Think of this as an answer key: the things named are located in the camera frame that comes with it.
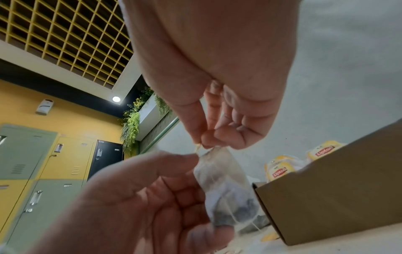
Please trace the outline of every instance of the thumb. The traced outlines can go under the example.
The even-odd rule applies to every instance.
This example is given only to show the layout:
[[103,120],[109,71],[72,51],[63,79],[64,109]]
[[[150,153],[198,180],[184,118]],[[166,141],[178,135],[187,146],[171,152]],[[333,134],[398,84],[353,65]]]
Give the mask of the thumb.
[[131,198],[159,176],[183,175],[197,163],[196,154],[179,155],[158,151],[138,155],[101,170],[90,179],[85,190],[92,198],[107,203],[116,202]]
[[235,237],[231,226],[213,227],[210,223],[184,230],[180,237],[180,253],[207,254],[224,248]]

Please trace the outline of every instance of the yellow locker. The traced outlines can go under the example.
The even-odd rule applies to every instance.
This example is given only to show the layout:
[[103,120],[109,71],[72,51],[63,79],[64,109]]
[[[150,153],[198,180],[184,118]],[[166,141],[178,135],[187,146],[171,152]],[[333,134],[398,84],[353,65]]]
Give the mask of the yellow locker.
[[40,179],[83,180],[93,144],[87,139],[59,137]]
[[0,180],[0,231],[28,180]]

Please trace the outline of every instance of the wall-mounted device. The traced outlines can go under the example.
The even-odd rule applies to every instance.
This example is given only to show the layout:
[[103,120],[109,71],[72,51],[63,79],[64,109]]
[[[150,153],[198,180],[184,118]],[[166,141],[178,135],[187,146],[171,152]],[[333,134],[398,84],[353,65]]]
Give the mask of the wall-mounted device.
[[44,99],[39,107],[36,110],[36,113],[39,115],[47,115],[50,111],[50,109],[53,106],[53,101],[49,99]]

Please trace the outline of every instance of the green locker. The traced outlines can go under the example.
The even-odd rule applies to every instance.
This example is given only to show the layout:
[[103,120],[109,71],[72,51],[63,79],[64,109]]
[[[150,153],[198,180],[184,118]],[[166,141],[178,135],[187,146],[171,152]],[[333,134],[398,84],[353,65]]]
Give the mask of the green locker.
[[29,248],[80,192],[82,180],[39,180],[12,230],[8,246]]
[[37,172],[57,133],[22,126],[0,129],[0,179],[27,180]]

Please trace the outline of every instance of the yellow wall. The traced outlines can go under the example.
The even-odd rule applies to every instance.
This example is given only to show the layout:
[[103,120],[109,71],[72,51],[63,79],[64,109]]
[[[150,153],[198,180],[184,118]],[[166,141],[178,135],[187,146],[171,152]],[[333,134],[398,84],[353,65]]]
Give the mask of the yellow wall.
[[[43,99],[54,101],[47,116],[35,114]],[[121,143],[118,118],[0,80],[0,125],[4,123]]]

